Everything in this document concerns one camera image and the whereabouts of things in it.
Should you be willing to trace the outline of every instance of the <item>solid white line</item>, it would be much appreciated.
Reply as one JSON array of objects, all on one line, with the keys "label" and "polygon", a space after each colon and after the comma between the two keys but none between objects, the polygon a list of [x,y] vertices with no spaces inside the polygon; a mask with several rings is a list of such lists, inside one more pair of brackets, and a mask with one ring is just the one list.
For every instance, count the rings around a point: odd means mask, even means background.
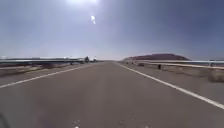
[{"label": "solid white line", "polygon": [[193,96],[193,97],[195,97],[195,98],[197,98],[197,99],[200,99],[200,100],[202,100],[202,101],[204,101],[204,102],[207,102],[207,103],[209,103],[209,104],[211,104],[211,105],[213,105],[213,106],[215,106],[215,107],[218,107],[218,108],[221,108],[221,109],[224,110],[224,105],[221,104],[221,103],[219,103],[219,102],[217,102],[217,101],[213,101],[213,100],[211,100],[211,99],[208,99],[208,98],[206,98],[206,97],[200,96],[200,95],[198,95],[198,94],[196,94],[196,93],[193,93],[193,92],[191,92],[191,91],[188,91],[188,90],[185,90],[185,89],[183,89],[183,88],[180,88],[180,87],[178,87],[177,85],[173,85],[173,84],[167,83],[167,82],[162,81],[162,80],[160,80],[160,79],[157,79],[157,78],[155,78],[155,77],[146,75],[146,74],[141,73],[141,72],[139,72],[139,71],[136,71],[136,70],[134,70],[134,69],[128,68],[128,67],[123,66],[123,65],[120,65],[120,64],[118,64],[118,63],[116,63],[116,65],[118,65],[118,66],[120,66],[120,67],[123,67],[123,68],[125,68],[125,69],[128,69],[128,70],[130,70],[130,71],[133,71],[133,72],[135,72],[135,73],[138,73],[138,74],[140,74],[140,75],[142,75],[142,76],[145,76],[145,77],[147,77],[147,78],[149,78],[149,79],[152,79],[152,80],[157,81],[157,82],[159,82],[159,83],[162,83],[162,84],[164,84],[164,85],[167,85],[167,86],[169,86],[169,87],[171,87],[171,88],[173,88],[173,89],[176,89],[176,90],[178,90],[178,91],[181,91],[181,92],[183,92],[183,93],[185,93],[185,94],[187,94],[187,95]]},{"label": "solid white line", "polygon": [[98,64],[91,64],[91,65],[87,65],[87,66],[72,68],[72,69],[68,69],[68,70],[63,70],[63,71],[59,71],[59,72],[54,72],[54,73],[50,73],[50,74],[46,74],[46,75],[33,77],[33,78],[30,78],[30,79],[26,79],[26,80],[13,82],[13,83],[10,83],[10,84],[0,85],[0,89],[5,88],[5,87],[9,87],[9,86],[14,86],[14,85],[21,84],[21,83],[25,83],[25,82],[29,82],[29,81],[32,81],[32,80],[37,80],[37,79],[48,77],[48,76],[53,76],[53,75],[57,75],[57,74],[65,73],[65,72],[70,72],[70,71],[77,70],[77,69],[92,67],[94,65],[98,65]]}]

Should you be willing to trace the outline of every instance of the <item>sky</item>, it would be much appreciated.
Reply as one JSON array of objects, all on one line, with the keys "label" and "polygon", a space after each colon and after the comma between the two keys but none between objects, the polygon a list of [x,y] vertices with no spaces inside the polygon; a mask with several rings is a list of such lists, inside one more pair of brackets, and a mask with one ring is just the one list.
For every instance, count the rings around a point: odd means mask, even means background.
[{"label": "sky", "polygon": [[224,59],[222,0],[0,0],[0,56]]}]

